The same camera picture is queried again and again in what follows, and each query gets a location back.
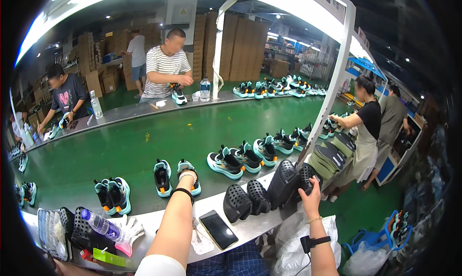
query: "white plastic bag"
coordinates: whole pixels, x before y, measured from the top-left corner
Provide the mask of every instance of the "white plastic bag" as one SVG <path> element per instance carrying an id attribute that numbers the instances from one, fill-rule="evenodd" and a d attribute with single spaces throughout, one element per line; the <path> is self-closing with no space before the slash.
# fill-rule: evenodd
<path id="1" fill-rule="evenodd" d="M 345 263 L 343 273 L 346 276 L 373 276 L 385 264 L 390 252 L 367 246 L 362 241 L 358 250 Z"/>

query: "ceiling light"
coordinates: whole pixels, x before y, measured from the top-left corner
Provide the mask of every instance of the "ceiling light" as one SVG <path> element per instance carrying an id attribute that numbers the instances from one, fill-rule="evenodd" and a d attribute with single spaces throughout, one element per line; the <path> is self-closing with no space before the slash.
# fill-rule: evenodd
<path id="1" fill-rule="evenodd" d="M 283 39 L 286 39 L 286 40 L 293 41 L 293 42 L 297 42 L 296 40 L 294 40 L 294 39 L 292 39 L 292 38 L 288 38 L 288 37 L 286 37 L 286 36 L 283 36 L 282 38 L 283 38 Z"/>

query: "beige apron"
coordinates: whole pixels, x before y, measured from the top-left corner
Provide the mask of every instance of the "beige apron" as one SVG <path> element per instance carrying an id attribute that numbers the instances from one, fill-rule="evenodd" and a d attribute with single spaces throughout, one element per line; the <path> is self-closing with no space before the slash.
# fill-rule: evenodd
<path id="1" fill-rule="evenodd" d="M 353 159 L 346 167 L 335 176 L 332 184 L 342 187 L 353 180 L 358 180 L 363 172 L 371 165 L 371 160 L 377 157 L 377 140 L 361 123 L 357 125 L 358 137 L 356 138 L 356 151 Z"/>

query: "gold bracelet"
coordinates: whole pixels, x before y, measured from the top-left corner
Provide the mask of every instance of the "gold bracelet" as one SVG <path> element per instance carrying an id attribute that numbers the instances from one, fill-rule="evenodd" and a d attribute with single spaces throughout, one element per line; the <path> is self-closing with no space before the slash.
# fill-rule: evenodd
<path id="1" fill-rule="evenodd" d="M 314 219 L 312 219 L 312 220 L 309 220 L 309 221 L 307 222 L 307 224 L 311 223 L 312 221 L 316 221 L 316 220 L 322 220 L 322 217 L 319 216 L 319 217 L 317 217 L 317 218 L 314 218 Z"/>

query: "black t-shirt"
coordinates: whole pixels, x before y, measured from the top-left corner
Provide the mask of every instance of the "black t-shirt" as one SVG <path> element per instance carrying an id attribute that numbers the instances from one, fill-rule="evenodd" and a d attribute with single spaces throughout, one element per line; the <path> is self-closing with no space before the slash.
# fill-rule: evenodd
<path id="1" fill-rule="evenodd" d="M 51 104 L 52 110 L 61 108 L 62 113 L 72 111 L 77 105 L 78 100 L 85 100 L 86 92 L 82 86 L 82 82 L 76 74 L 68 74 L 66 81 L 59 87 L 53 90 L 53 100 Z M 74 115 L 74 119 L 78 119 L 88 115 L 84 106 L 81 106 Z"/>
<path id="2" fill-rule="evenodd" d="M 361 118 L 361 120 L 363 120 L 366 129 L 371 133 L 371 135 L 378 140 L 380 124 L 382 121 L 379 103 L 375 100 L 371 100 L 360 108 L 356 114 Z"/>

